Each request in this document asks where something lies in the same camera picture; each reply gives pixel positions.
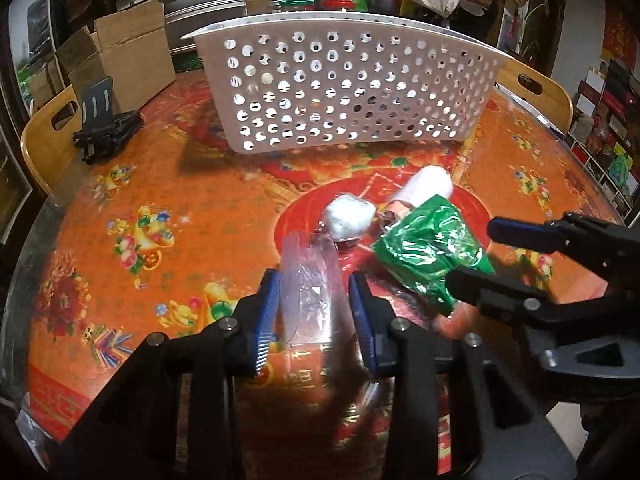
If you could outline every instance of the white plastic basket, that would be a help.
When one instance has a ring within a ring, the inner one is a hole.
[[[195,38],[229,146],[464,140],[508,56],[451,30],[359,12],[284,12]]]

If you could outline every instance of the brown cardboard flap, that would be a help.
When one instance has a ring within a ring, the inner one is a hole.
[[[103,45],[100,57],[105,72],[113,78],[113,94],[121,112],[142,108],[175,80],[164,28],[127,43]]]
[[[46,65],[29,78],[28,85],[36,108],[42,108],[53,99],[54,93],[47,78]]]
[[[97,52],[85,59],[75,70],[69,72],[69,81],[74,87],[78,101],[82,99],[85,88],[102,81],[106,76],[100,54]]]
[[[89,56],[98,52],[89,35],[89,28],[84,26],[65,41],[56,50],[56,56],[62,68],[70,73]]]
[[[132,9],[121,10],[95,20],[100,47],[124,43],[148,32],[164,28],[163,6],[151,0]]]
[[[53,92],[58,95],[65,89],[65,86],[62,83],[62,79],[60,79],[60,74],[58,73],[58,67],[56,67],[55,60],[49,61],[47,64],[47,72],[49,72],[49,79],[51,81]]]

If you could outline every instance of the chair backrest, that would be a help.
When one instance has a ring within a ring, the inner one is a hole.
[[[75,113],[57,130],[53,120],[69,104]],[[81,129],[78,99],[72,86],[45,104],[24,127],[20,138],[22,156],[34,180],[47,194],[51,194],[51,188],[78,155],[72,135]]]
[[[496,81],[536,107],[562,133],[569,131],[574,105],[558,83],[516,59],[507,61]]]

